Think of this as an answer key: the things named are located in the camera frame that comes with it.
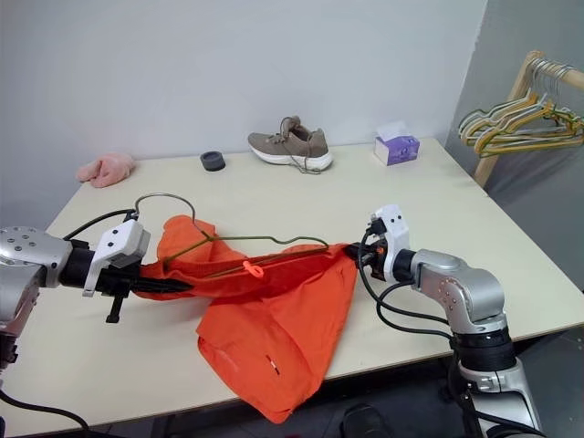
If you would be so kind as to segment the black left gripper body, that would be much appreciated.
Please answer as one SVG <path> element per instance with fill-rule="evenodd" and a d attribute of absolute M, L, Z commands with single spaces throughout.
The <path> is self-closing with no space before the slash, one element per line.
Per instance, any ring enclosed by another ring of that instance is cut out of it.
<path fill-rule="evenodd" d="M 109 266 L 101 270 L 96 290 L 102 296 L 112 297 L 113 302 L 106 317 L 106 322 L 116 324 L 120 321 L 120 311 L 125 298 L 138 281 L 140 268 L 138 265 L 129 265 L 123 268 Z"/>

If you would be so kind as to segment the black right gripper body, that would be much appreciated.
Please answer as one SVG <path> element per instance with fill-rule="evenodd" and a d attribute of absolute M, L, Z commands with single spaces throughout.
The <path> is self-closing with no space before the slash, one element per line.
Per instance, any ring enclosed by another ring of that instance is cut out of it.
<path fill-rule="evenodd" d="M 363 266 L 369 266 L 371 275 L 378 280 L 385 280 L 384 265 L 388 254 L 387 228 L 384 222 L 372 219 L 359 246 L 359 260 Z"/>

